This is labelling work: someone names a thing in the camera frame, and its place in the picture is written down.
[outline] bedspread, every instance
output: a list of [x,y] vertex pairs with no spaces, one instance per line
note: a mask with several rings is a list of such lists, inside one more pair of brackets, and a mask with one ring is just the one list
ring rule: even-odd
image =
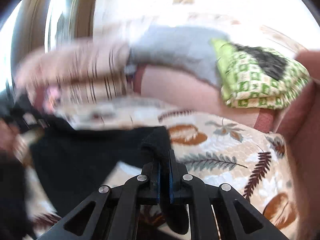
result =
[[[190,174],[206,184],[230,184],[287,237],[294,236],[298,216],[286,144],[280,134],[265,134],[219,116],[179,109],[154,99],[127,98],[104,105],[76,107],[57,112],[75,129],[167,127],[176,159],[187,166]],[[31,166],[27,170],[29,216],[36,226],[42,225],[45,230],[48,227],[43,221],[50,221],[47,223],[50,226],[59,217],[55,216],[35,171]],[[122,185],[140,172],[141,169],[118,163],[105,184]],[[178,238],[191,238],[190,231],[183,236],[172,232],[157,208],[145,206],[140,219]]]

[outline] hand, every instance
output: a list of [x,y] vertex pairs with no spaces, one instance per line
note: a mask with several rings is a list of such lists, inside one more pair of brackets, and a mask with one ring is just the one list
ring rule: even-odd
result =
[[19,134],[19,128],[0,119],[0,150],[8,153],[13,153],[14,142]]

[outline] lime green fabric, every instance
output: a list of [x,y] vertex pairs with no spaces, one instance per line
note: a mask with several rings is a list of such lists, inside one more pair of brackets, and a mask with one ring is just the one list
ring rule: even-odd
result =
[[271,48],[261,48],[287,60],[281,80],[266,75],[257,60],[232,44],[212,39],[222,79],[221,95],[227,106],[282,109],[287,107],[309,82],[309,73],[299,62]]

